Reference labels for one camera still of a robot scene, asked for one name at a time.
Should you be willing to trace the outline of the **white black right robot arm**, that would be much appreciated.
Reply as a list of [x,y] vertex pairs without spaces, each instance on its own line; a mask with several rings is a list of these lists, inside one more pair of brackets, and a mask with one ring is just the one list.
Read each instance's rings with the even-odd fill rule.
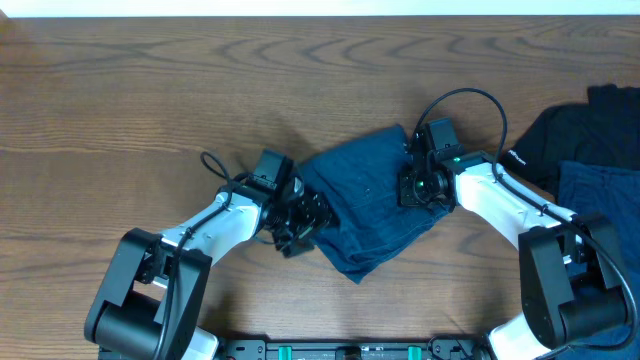
[[412,135],[411,165],[398,175],[398,201],[429,211],[473,212],[517,250],[522,312],[491,330],[477,359],[552,359],[586,347],[587,338],[639,329],[614,226],[601,214],[580,216],[545,200],[512,178],[489,154],[468,153],[448,118],[421,124]]

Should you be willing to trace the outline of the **dark blue denim shorts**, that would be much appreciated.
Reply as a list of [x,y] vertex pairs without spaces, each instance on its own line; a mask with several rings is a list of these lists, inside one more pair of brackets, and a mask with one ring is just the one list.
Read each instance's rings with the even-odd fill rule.
[[411,163],[405,130],[394,125],[316,154],[300,168],[337,218],[314,236],[336,270],[355,284],[433,228],[448,211],[402,207],[398,174]]

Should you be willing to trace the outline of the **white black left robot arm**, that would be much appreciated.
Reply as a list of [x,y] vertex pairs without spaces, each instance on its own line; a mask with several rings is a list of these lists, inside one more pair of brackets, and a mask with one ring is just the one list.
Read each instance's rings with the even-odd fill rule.
[[211,268],[262,230],[284,257],[303,254],[337,221],[282,154],[265,150],[236,176],[209,152],[200,160],[225,181],[213,202],[173,228],[133,228],[119,241],[84,324],[102,359],[215,358],[218,338],[197,325]]

